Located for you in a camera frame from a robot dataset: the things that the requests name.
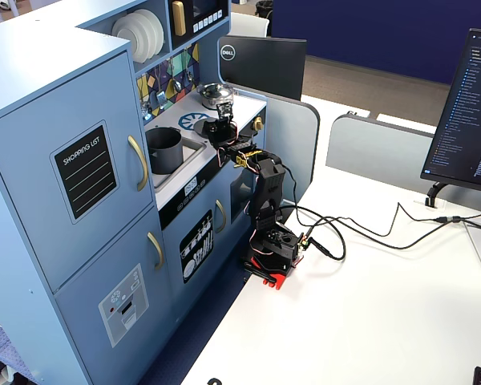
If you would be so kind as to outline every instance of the computer monitor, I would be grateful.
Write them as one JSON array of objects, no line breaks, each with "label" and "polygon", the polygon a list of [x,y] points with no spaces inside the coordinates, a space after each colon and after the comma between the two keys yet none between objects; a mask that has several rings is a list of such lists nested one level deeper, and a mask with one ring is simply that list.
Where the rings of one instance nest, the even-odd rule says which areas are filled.
[{"label": "computer monitor", "polygon": [[421,177],[481,190],[481,30],[470,30]]},{"label": "computer monitor", "polygon": [[219,47],[225,82],[301,100],[306,40],[224,36]]}]

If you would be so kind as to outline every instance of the blue partition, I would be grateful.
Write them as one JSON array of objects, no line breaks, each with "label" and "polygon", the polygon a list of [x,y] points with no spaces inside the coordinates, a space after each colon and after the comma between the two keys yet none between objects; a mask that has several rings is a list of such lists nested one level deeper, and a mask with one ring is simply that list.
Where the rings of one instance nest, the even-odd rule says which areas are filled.
[{"label": "blue partition", "polygon": [[481,0],[278,0],[273,36],[307,39],[309,55],[451,83]]}]

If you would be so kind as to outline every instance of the stack of plates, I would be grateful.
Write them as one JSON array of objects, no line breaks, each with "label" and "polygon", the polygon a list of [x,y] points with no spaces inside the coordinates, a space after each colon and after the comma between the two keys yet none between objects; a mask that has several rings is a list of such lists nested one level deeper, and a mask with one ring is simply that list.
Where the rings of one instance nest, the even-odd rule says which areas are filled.
[{"label": "stack of plates", "polygon": [[137,10],[119,18],[112,27],[112,35],[130,40],[134,61],[144,63],[157,55],[164,44],[164,30],[149,10]]}]

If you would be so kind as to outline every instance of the metal bowl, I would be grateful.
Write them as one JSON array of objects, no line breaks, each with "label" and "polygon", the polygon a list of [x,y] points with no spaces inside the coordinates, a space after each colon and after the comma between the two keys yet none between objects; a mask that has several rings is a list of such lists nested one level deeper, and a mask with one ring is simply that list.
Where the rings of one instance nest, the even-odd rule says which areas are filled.
[{"label": "metal bowl", "polygon": [[196,91],[201,95],[201,104],[209,110],[215,110],[217,104],[233,104],[233,88],[228,84],[211,83],[199,85]]}]

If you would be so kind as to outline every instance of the colorful tile pattern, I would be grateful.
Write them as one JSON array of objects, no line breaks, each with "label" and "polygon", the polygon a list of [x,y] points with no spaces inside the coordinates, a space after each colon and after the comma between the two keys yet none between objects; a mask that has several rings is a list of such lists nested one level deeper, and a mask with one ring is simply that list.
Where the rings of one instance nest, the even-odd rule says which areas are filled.
[{"label": "colorful tile pattern", "polygon": [[[190,83],[185,75],[185,66],[187,65],[188,71],[193,76],[193,81]],[[168,104],[163,110],[155,107],[153,108],[152,115],[158,116],[164,111],[167,111],[174,103],[181,100],[189,92],[196,89],[196,86],[200,82],[200,60],[198,55],[198,44],[194,43],[190,45],[187,50],[183,50],[177,55],[173,56],[173,66],[175,69],[174,77],[178,80],[183,90],[180,93],[176,93],[173,87],[172,81],[172,66],[170,59],[164,60],[158,67],[151,69],[150,71],[142,74],[137,79],[137,88],[139,90],[139,99],[143,102],[147,102],[150,99],[152,92],[159,91],[159,82],[157,81],[156,74],[160,71],[160,88],[166,93],[168,98]]]}]

